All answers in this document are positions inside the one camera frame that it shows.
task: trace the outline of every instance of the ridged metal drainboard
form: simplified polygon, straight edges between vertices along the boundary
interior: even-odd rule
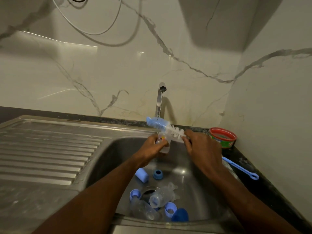
[[[0,179],[71,185],[102,141],[18,127],[1,131]]]

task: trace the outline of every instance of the person's right arm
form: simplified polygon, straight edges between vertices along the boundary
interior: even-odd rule
[[[299,233],[237,181],[222,164],[221,146],[203,133],[187,130],[182,137],[195,165],[222,192],[228,205],[248,233]]]

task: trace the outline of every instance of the chrome faucet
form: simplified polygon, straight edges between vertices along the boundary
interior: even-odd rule
[[[155,117],[160,117],[160,110],[161,110],[161,102],[163,93],[167,90],[165,83],[161,82],[158,87],[158,94],[157,94],[157,104],[156,104],[156,111]]]

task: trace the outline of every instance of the transparent plastic bottle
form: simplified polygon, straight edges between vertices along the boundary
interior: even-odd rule
[[[170,142],[171,142],[171,135],[166,132],[159,132],[158,133],[158,139],[156,140],[156,143],[161,142],[163,139],[168,141],[169,146],[165,146],[161,149],[161,153],[169,153],[170,150]]]
[[[153,209],[144,200],[139,200],[137,196],[132,198],[130,209],[136,218],[155,221],[160,219],[160,213]]]
[[[179,196],[174,193],[177,189],[172,182],[168,186],[163,186],[159,190],[155,191],[150,197],[150,205],[152,208],[159,208],[165,206],[169,201],[173,202],[179,199]]]

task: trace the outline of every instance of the brush handle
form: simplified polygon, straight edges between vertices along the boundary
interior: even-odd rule
[[[229,164],[231,164],[233,167],[236,167],[237,169],[241,170],[242,172],[248,174],[250,176],[251,179],[253,180],[259,180],[259,176],[256,173],[251,173],[249,171],[247,171],[245,168],[241,167],[240,165],[237,165],[235,162],[227,159],[226,157],[222,156],[222,159],[226,162],[228,162]]]

